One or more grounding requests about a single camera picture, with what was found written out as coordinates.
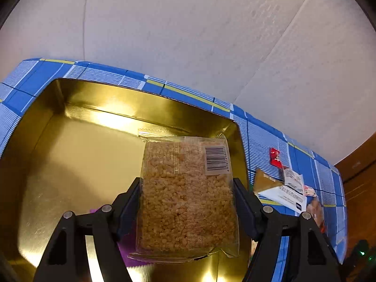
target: gold tray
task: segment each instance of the gold tray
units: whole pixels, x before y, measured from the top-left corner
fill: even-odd
[[[61,215],[88,213],[127,191],[140,176],[139,134],[228,140],[233,176],[247,187],[237,125],[225,117],[142,91],[58,79],[35,100],[0,160],[0,251],[21,281],[32,281]],[[92,237],[86,237],[93,282],[103,281]],[[241,281],[251,240],[240,229],[240,257],[215,253],[199,261],[131,267],[133,281]]]

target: barcode label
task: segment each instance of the barcode label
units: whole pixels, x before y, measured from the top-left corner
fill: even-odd
[[[205,174],[230,174],[229,156],[225,146],[205,146]]]

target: white wall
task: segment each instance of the white wall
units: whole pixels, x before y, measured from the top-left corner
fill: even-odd
[[[376,129],[376,33],[354,0],[21,0],[0,77],[31,57],[139,71],[234,102],[336,163]]]

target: metal screw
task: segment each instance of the metal screw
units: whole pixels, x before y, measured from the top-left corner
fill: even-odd
[[[308,212],[303,212],[302,217],[304,219],[310,219],[311,218],[311,214],[309,214]]]
[[[72,211],[67,211],[63,214],[63,217],[64,218],[71,218],[73,215],[73,212]]]
[[[271,206],[264,206],[262,209],[266,213],[272,213],[273,212],[273,208]]]
[[[105,204],[105,205],[102,207],[102,212],[107,213],[107,212],[110,212],[111,210],[112,210],[112,207],[111,207],[111,205],[109,205],[109,204]]]

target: snack wrapper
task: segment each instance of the snack wrapper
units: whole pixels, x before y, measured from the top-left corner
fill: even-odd
[[[227,141],[148,139],[141,168],[136,253],[181,262],[222,250],[239,253],[239,230]]]

